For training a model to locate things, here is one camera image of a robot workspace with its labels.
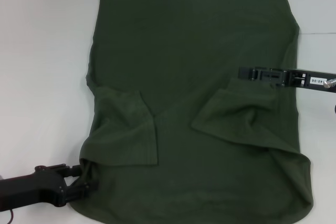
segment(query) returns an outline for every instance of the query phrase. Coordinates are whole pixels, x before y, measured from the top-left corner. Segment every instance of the cable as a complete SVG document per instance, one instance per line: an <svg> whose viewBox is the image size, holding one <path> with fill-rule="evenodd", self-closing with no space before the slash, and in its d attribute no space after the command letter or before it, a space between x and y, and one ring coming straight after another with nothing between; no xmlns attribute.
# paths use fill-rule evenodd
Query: cable
<svg viewBox="0 0 336 224"><path fill-rule="evenodd" d="M13 219L14 219L14 213L13 213L13 210L10 210L11 211L11 213L10 213L10 221L9 221L9 223L8 224L11 224L12 222L13 222Z"/></svg>

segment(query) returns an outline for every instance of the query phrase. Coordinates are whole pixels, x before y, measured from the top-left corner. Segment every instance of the dark green t-shirt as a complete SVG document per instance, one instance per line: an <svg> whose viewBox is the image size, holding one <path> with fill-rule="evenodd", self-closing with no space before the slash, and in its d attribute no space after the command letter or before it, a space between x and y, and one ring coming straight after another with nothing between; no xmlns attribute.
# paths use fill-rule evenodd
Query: dark green t-shirt
<svg viewBox="0 0 336 224"><path fill-rule="evenodd" d="M295 68L287 0L100 0L81 150L99 190L72 203L110 224L291 224L312 208L295 89L238 80Z"/></svg>

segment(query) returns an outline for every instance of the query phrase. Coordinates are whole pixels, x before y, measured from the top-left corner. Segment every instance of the white background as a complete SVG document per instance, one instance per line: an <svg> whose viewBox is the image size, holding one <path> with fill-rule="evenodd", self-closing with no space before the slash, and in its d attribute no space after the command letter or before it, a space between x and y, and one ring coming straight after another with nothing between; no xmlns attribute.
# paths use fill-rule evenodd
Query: white background
<svg viewBox="0 0 336 224"><path fill-rule="evenodd" d="M301 27L298 67L336 73L335 0L289 0ZM0 0L0 174L78 164L93 118L86 87L99 0ZM315 206L301 224L336 223L336 94L298 90L302 152ZM13 223L96 223L66 206L15 209ZM0 223L9 212L0 213Z"/></svg>

